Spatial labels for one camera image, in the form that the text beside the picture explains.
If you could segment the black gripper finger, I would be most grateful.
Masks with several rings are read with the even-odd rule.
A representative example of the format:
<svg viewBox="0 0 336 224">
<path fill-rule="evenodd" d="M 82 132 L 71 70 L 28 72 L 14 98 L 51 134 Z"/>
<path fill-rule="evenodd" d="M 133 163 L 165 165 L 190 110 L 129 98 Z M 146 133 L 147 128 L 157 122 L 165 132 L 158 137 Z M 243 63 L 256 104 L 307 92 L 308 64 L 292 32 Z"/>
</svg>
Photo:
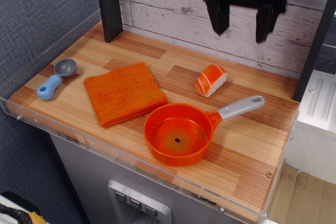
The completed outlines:
<svg viewBox="0 0 336 224">
<path fill-rule="evenodd" d="M 275 27 L 281 11 L 281 0 L 260 0 L 257 10 L 256 42 L 264 42 Z"/>
<path fill-rule="evenodd" d="M 229 27 L 230 5 L 221 0 L 204 0 L 213 31 L 221 35 Z"/>
</svg>

